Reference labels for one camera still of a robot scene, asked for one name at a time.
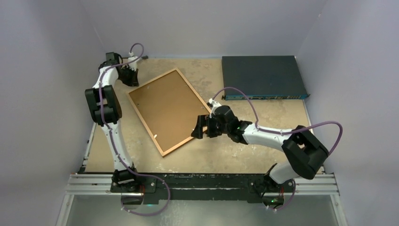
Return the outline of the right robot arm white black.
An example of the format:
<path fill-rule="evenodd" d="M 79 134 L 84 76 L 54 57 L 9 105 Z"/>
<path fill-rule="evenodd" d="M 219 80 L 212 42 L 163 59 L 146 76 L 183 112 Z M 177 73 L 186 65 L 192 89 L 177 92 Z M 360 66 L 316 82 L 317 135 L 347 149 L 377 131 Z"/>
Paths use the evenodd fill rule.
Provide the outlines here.
<path fill-rule="evenodd" d="M 283 131 L 256 127 L 253 122 L 239 120 L 227 105 L 216 107 L 211 114 L 199 115 L 191 137 L 214 138 L 223 134 L 235 143 L 261 145 L 285 154 L 287 161 L 275 164 L 264 176 L 265 188 L 271 192 L 297 177 L 314 179 L 329 155 L 326 147 L 304 126 Z"/>

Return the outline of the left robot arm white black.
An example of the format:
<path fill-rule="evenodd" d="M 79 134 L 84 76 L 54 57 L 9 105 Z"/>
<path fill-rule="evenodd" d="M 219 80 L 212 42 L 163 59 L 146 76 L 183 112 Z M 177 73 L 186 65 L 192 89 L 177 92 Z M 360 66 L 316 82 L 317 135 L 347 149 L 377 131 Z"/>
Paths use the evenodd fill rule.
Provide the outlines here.
<path fill-rule="evenodd" d="M 140 188 L 140 179 L 121 131 L 122 109 L 114 90 L 117 80 L 130 87 L 137 86 L 138 58 L 132 55 L 127 63 L 120 54 L 106 53 L 106 60 L 98 67 L 99 76 L 93 87 L 84 94 L 94 123 L 101 127 L 112 153 L 114 172 L 111 191 L 127 190 L 130 193 Z"/>

